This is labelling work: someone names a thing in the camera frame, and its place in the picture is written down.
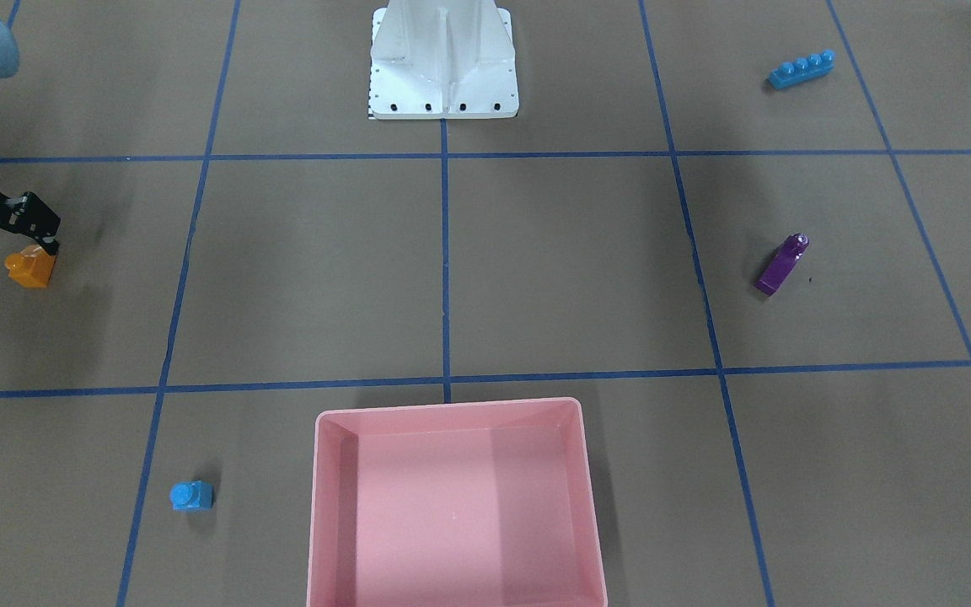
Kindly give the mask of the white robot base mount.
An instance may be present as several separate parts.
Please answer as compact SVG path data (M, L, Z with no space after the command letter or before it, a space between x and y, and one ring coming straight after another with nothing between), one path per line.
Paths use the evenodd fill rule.
M493 1L389 1L371 24L369 118L518 115L515 35L505 8Z

